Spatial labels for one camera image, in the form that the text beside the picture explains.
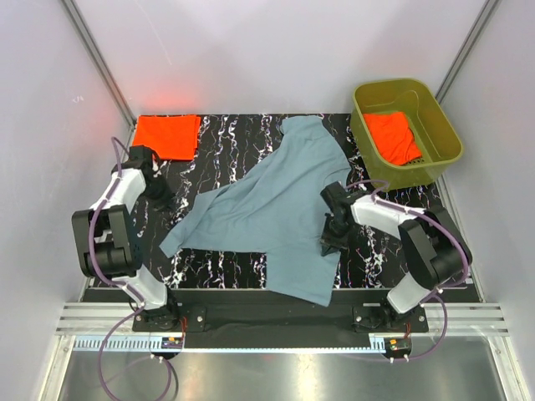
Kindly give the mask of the grey-blue t-shirt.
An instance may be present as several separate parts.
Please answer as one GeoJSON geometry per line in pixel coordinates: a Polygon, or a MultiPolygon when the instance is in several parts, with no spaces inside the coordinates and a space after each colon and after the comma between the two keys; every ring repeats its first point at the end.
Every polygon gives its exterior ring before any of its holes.
{"type": "Polygon", "coordinates": [[[262,253],[269,291],[327,307],[339,254],[321,254],[329,208],[320,193],[346,181],[349,162],[318,116],[286,118],[281,130],[279,147],[243,178],[197,195],[160,249],[262,253]]]}

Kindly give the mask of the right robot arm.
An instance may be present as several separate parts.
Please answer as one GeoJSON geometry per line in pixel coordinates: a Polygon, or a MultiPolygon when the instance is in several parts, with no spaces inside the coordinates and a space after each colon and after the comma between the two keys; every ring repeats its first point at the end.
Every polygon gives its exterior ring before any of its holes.
{"type": "Polygon", "coordinates": [[[320,195],[329,208],[320,237],[322,256],[347,248],[356,226],[397,238],[405,255],[408,272],[379,306],[355,313],[356,331],[407,331],[421,304],[442,288],[466,280],[471,251],[444,207],[401,206],[379,198],[375,191],[350,193],[339,182],[324,187],[320,195]]]}

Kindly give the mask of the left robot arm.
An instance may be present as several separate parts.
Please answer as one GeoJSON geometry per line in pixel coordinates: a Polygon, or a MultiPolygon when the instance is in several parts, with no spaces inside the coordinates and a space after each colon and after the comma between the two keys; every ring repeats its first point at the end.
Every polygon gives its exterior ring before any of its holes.
{"type": "Polygon", "coordinates": [[[178,302],[144,265],[130,213],[144,198],[166,210],[174,194],[154,171],[158,156],[143,145],[130,147],[128,159],[112,170],[104,194],[88,209],[72,215],[74,240],[82,273],[124,291],[136,317],[150,328],[170,331],[180,322],[178,302]]]}

